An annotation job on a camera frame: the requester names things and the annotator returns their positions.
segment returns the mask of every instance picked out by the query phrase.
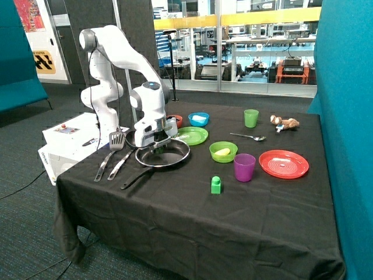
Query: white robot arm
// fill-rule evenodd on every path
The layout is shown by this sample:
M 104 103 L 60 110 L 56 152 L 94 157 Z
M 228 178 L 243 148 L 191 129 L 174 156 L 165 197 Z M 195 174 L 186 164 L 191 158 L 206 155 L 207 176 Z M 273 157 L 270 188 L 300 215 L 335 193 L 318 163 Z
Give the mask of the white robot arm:
M 170 90 L 148 60 L 131 47 L 124 32 L 113 25 L 84 29 L 80 32 L 79 41 L 82 48 L 89 52 L 89 56 L 93 52 L 90 72 L 94 78 L 101 81 L 100 87 L 91 88 L 92 104 L 100 123 L 102 119 L 104 126 L 112 131 L 118 127 L 115 110 L 114 115 L 113 109 L 109 109 L 106 105 L 118 96 L 115 80 L 111 74 L 110 62 L 112 62 L 116 67 L 142 73 L 148 81 L 130 92 L 131 106 L 144 112 L 144 117 L 135 124 L 135 145 L 143 147 L 154 142 L 169 142 L 170 137 L 175 134 L 175 129 L 170 129 L 167 125 L 164 111 L 164 106 L 170 98 Z M 119 83 L 118 87 L 121 96 L 123 88 Z M 83 99 L 82 93 L 82 100 L 86 106 L 91 107 L 90 101 L 87 100 L 88 90 L 90 94 L 90 89 L 84 90 L 85 95 Z

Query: glass wall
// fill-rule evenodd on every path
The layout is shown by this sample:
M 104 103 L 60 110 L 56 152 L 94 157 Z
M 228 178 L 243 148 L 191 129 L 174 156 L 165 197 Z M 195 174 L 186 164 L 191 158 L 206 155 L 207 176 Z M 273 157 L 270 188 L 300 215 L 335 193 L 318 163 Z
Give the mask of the glass wall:
M 175 79 L 177 89 L 315 95 L 322 0 L 152 2 L 160 74 L 169 86 Z

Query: teal partition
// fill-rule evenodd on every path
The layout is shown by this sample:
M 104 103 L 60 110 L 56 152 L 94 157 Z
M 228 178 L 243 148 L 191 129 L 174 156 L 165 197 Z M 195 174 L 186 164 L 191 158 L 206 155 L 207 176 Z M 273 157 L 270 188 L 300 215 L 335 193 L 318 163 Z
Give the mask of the teal partition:
M 347 279 L 373 279 L 373 1 L 324 0 L 315 47 L 321 116 Z
M 13 0 L 0 1 L 0 112 L 47 99 Z

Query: green bowl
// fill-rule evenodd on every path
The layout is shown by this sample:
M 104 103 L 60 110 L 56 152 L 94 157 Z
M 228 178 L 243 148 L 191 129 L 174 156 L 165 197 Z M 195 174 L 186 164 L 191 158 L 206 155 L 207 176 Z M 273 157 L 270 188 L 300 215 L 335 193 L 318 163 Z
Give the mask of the green bowl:
M 225 156 L 218 156 L 215 155 L 217 151 L 220 151 L 222 149 L 228 148 L 230 150 L 230 153 Z M 210 146 L 210 153 L 213 160 L 220 163 L 228 163 L 233 161 L 235 154 L 237 153 L 238 147 L 231 143 L 226 141 L 221 142 L 215 142 L 214 144 L 211 144 Z

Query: red plate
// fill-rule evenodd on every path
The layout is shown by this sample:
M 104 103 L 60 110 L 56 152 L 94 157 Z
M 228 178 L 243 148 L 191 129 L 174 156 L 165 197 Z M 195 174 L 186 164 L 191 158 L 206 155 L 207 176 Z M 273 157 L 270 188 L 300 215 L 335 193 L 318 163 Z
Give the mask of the red plate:
M 261 154 L 259 164 L 268 174 L 282 179 L 299 178 L 309 168 L 304 157 L 287 150 L 269 150 Z

